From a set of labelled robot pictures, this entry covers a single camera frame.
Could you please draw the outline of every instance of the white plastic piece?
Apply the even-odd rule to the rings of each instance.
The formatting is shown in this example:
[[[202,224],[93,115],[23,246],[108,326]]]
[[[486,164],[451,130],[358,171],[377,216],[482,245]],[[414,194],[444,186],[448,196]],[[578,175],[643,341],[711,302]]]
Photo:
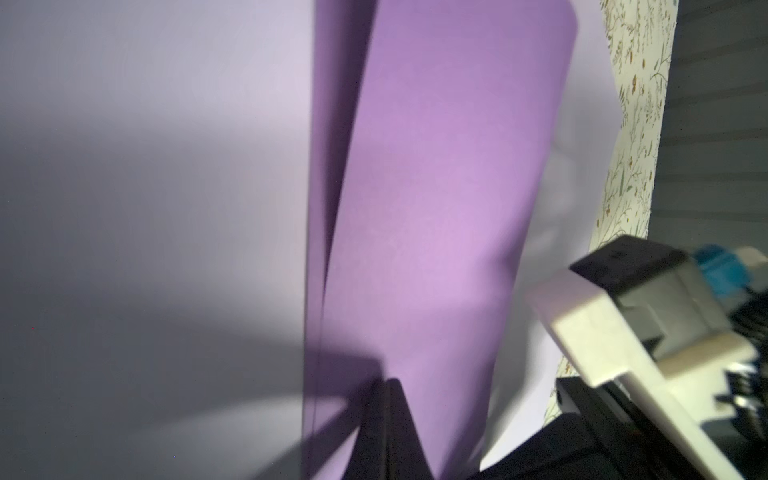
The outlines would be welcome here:
[[[749,270],[755,270],[763,265],[768,265],[768,257],[755,247],[738,247],[733,250],[733,254]]]
[[[734,332],[722,332],[702,340],[657,363],[667,388],[695,422],[729,419],[732,405],[715,397],[728,393],[725,370],[731,363],[754,356],[749,340]]]
[[[528,301],[587,385],[598,387],[620,379],[635,405],[705,478],[743,478],[700,427],[705,412],[721,418],[725,410],[714,406],[689,408],[693,395],[700,399],[698,395],[728,393],[727,389],[720,390],[723,383],[710,376],[723,376],[724,381],[729,364],[754,358],[756,351],[751,344],[735,338],[735,333],[705,339],[680,352],[679,359],[670,359],[665,364],[665,376],[605,290],[576,273],[560,270],[533,289]],[[704,360],[708,353],[713,353],[714,359]],[[689,381],[702,376],[707,380],[697,386],[690,399],[680,392]]]

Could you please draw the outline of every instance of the gray wall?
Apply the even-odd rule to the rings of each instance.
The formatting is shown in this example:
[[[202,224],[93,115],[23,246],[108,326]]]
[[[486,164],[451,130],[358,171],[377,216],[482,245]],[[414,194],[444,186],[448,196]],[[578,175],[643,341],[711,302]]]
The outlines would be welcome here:
[[[1,477],[298,442],[312,6],[0,3]]]
[[[682,0],[649,238],[768,252],[768,2]]]

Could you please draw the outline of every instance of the white paper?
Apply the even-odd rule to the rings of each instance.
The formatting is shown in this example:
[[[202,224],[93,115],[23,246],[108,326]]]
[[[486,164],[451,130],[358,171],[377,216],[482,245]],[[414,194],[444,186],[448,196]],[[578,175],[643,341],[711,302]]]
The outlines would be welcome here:
[[[523,297],[532,285],[588,252],[621,105],[598,0],[571,0],[578,18],[552,151],[525,239],[511,315],[496,360],[485,469],[543,425],[561,353]]]
[[[313,8],[2,3],[9,478],[298,478]]]

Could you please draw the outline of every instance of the floral wallpaper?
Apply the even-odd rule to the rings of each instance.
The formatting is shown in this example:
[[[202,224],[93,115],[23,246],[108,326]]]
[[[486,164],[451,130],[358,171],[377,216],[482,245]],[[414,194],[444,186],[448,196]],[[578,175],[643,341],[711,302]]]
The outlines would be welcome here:
[[[677,0],[595,0],[603,23],[624,119],[603,188],[590,249],[624,234],[645,237],[667,94]],[[578,375],[563,358],[558,376]],[[545,423],[560,415],[553,394]]]

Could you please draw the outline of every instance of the purple paper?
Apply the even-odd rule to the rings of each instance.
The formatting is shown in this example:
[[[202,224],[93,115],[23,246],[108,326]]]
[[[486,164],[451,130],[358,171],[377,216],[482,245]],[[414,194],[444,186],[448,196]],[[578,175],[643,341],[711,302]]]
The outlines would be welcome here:
[[[318,3],[318,38],[331,4]],[[361,402],[356,389],[377,375],[331,361],[344,353],[402,380],[436,477],[477,469],[495,355],[575,31],[566,0],[379,1],[322,316],[308,293],[307,349],[319,352],[307,357],[308,436],[343,411],[318,402],[320,392]],[[329,61],[319,54],[325,46],[316,48],[316,61]],[[331,91],[318,88],[319,78],[333,75],[316,78],[315,94]],[[338,156],[315,147],[313,188],[322,183],[318,164]],[[316,291],[312,248],[325,240],[313,232],[329,215],[310,207]],[[319,477],[341,477],[352,440]],[[318,462],[316,452],[305,455]]]
[[[306,258],[306,330],[304,353],[304,419],[302,449],[303,477],[310,478],[327,455],[318,452],[317,443],[331,448],[349,436],[356,419],[334,427],[330,439],[316,439],[321,425],[315,423],[316,403],[321,392],[333,394],[349,390],[343,379],[317,376],[322,349],[323,292],[330,254],[333,225],[339,206],[349,139],[357,105],[362,68],[368,51],[376,0],[316,0],[315,52],[312,98],[312,140],[310,148],[309,241]],[[329,362],[328,349],[325,350]],[[333,367],[352,368],[367,374],[375,372],[363,364]]]

